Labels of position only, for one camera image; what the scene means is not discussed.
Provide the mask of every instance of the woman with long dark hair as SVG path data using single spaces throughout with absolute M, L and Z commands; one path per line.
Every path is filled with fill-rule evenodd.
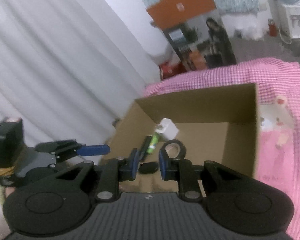
M 226 30 L 213 18 L 208 18 L 206 23 L 209 28 L 210 40 L 213 44 L 215 44 L 220 52 L 224 65 L 237 64 L 237 60 L 232 51 L 232 45 Z

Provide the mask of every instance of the pink checkered cloth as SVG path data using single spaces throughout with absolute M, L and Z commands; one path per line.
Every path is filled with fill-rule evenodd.
M 160 95 L 181 90 L 257 83 L 259 104 L 273 103 L 279 95 L 288 99 L 288 110 L 293 116 L 295 130 L 292 201 L 295 214 L 287 230 L 300 240 L 300 65 L 275 58 L 255 59 L 238 65 L 205 71 L 193 71 L 149 85 L 145 96 Z

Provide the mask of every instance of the metal screw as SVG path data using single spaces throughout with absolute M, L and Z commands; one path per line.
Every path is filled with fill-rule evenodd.
M 112 198 L 113 194 L 109 191 L 101 191 L 98 193 L 97 197 L 100 199 L 110 199 Z
M 200 193 L 196 191 L 187 191 L 185 197 L 189 199 L 196 199 L 200 197 Z

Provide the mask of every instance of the open cardboard box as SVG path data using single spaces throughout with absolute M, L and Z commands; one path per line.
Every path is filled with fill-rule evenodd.
M 219 162 L 248 176 L 254 174 L 258 138 L 255 84 L 188 90 L 135 100 L 109 143 L 105 159 L 129 156 L 154 133 L 162 118 L 179 128 L 176 139 L 186 146 L 186 159 L 202 165 Z M 146 162 L 158 161 L 158 143 Z M 160 171 L 121 184 L 130 192 L 178 191 L 175 181 L 163 181 Z

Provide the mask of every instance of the roll of tape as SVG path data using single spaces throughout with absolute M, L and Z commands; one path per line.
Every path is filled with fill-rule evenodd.
M 167 152 L 169 158 L 174 159 L 174 158 L 180 158 L 184 159 L 186 156 L 186 147 L 182 142 L 179 140 L 170 140 L 166 142 L 162 148 L 165 149 Z

